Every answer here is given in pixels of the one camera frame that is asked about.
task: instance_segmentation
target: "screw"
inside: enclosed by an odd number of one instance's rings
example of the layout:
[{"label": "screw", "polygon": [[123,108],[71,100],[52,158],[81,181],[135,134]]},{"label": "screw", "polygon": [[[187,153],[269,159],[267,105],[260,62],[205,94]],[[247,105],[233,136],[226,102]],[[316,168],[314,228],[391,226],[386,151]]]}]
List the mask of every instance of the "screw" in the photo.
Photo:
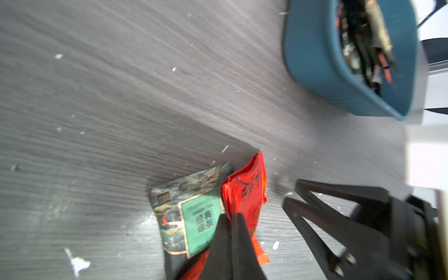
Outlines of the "screw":
[{"label": "screw", "polygon": [[339,275],[339,277],[344,277],[344,273],[342,272],[342,269],[338,264],[335,266],[335,272],[337,275]]},{"label": "screw", "polygon": [[349,263],[356,264],[356,259],[352,254],[347,254],[346,258],[349,261]]}]

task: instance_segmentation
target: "white debris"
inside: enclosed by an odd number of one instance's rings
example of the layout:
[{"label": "white debris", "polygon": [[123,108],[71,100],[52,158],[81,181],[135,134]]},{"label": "white debris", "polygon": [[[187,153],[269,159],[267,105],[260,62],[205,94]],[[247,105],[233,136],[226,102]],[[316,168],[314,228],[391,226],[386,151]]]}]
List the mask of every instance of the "white debris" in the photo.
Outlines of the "white debris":
[{"label": "white debris", "polygon": [[15,164],[14,166],[11,167],[11,171],[18,171],[20,170],[20,164]]},{"label": "white debris", "polygon": [[222,150],[221,154],[224,153],[228,148],[228,145]]},{"label": "white debris", "polygon": [[75,276],[75,279],[79,278],[79,272],[83,269],[86,269],[90,266],[90,261],[86,261],[83,258],[76,257],[74,258],[72,255],[72,252],[68,247],[64,248],[65,253],[67,254],[67,257],[70,260],[70,263],[72,265],[73,269],[73,275]]}]

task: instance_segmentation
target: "red snack bag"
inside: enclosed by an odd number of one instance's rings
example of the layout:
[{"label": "red snack bag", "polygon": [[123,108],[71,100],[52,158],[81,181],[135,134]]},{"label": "red snack bag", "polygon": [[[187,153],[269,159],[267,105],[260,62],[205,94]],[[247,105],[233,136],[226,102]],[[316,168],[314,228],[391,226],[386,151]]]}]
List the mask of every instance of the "red snack bag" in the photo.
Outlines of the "red snack bag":
[{"label": "red snack bag", "polygon": [[208,258],[208,249],[202,253],[199,260],[185,273],[181,280],[197,280],[204,269],[205,262]]},{"label": "red snack bag", "polygon": [[241,170],[227,177],[221,186],[221,197],[229,218],[231,219],[234,213],[244,215],[260,266],[269,262],[266,252],[254,235],[261,206],[267,201],[266,186],[266,169],[262,152],[257,153]]}]

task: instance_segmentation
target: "gray wooden table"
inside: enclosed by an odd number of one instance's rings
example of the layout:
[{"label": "gray wooden table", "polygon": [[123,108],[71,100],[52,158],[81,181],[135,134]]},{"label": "gray wooden table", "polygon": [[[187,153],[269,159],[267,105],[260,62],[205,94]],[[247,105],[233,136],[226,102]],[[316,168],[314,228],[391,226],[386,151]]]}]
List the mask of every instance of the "gray wooden table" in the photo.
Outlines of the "gray wooden table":
[{"label": "gray wooden table", "polygon": [[163,279],[146,186],[213,162],[241,167],[260,149],[268,203],[256,235],[271,259],[263,270],[269,280],[324,279],[283,195],[303,178],[404,197],[404,130],[352,116],[290,78],[285,7],[1,1],[0,278],[73,279],[67,247],[91,262],[80,279]]}]

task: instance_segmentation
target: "blue plastic basket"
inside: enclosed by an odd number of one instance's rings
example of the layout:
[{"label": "blue plastic basket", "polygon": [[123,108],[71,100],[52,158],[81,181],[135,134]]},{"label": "blue plastic basket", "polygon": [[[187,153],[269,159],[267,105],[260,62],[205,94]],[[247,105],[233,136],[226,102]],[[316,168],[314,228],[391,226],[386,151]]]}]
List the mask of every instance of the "blue plastic basket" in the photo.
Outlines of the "blue plastic basket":
[{"label": "blue plastic basket", "polygon": [[331,103],[357,116],[407,118],[416,70],[417,27],[409,0],[377,0],[391,37],[397,70],[383,77],[381,97],[351,73],[336,29],[337,0],[290,0],[283,53],[288,71]]}]

